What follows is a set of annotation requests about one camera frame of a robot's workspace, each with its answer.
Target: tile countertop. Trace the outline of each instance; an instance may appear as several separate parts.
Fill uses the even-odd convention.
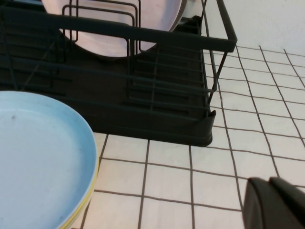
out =
[[[242,229],[247,178],[305,191],[305,56],[238,47],[224,65],[208,147],[95,134],[101,166],[74,229]]]

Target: dish rack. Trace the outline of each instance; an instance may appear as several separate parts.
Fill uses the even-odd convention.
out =
[[[141,28],[141,0],[132,5],[133,26],[80,18],[78,0],[70,0],[65,15],[47,14],[37,4],[0,0],[0,90],[58,99],[96,132],[207,146],[216,116],[210,102],[237,38],[223,0],[217,5],[228,39],[209,36],[206,4],[202,0],[202,15],[182,18],[175,31],[166,32]],[[202,27],[207,36],[201,36]],[[69,39],[72,31],[123,38],[127,57],[89,53],[75,44],[77,37]],[[156,45],[143,51],[141,41]],[[210,54],[212,85],[203,50]],[[219,66],[213,51],[223,53]]]

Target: plate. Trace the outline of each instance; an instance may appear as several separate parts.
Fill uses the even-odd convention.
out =
[[[86,121],[46,96],[0,92],[0,146],[0,228],[71,226],[98,168]]]
[[[139,0],[120,0],[132,3],[138,7]],[[171,31],[179,23],[187,0],[141,0],[141,27],[162,31]],[[62,8],[69,4],[69,0],[42,0],[48,13],[62,14]],[[101,2],[94,0],[79,0],[80,6],[98,9],[119,10],[135,15],[135,8],[117,3]],[[65,9],[65,15],[69,15],[69,8]],[[72,9],[72,16],[76,16],[76,10]],[[128,15],[113,12],[79,9],[79,17],[122,22],[132,25],[132,18]],[[122,38],[103,36],[98,34],[79,32],[78,41],[80,47],[101,56],[126,57],[127,43]],[[148,50],[155,44],[141,42],[141,49]]]

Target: black object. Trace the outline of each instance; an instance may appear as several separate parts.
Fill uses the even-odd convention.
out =
[[[281,178],[248,180],[246,229],[305,229],[305,194]]]
[[[165,32],[140,28],[140,0],[133,5],[133,26],[79,18],[78,0],[64,7],[68,16],[47,14],[40,5],[0,0],[0,90],[58,99],[96,132],[206,146],[216,115],[210,102],[237,42],[223,0],[217,3],[228,39],[209,37],[206,1],[200,17],[183,18],[175,32]],[[200,35],[203,22],[207,37]],[[71,30],[123,38],[128,56],[102,60],[59,29],[70,38]],[[157,45],[139,54],[140,41]],[[210,51],[210,88],[203,50]],[[213,50],[224,52],[217,70]]]

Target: blue plate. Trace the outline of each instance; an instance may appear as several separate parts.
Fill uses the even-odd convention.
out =
[[[0,229],[69,226],[88,202],[97,164],[93,132],[76,111],[0,92]]]

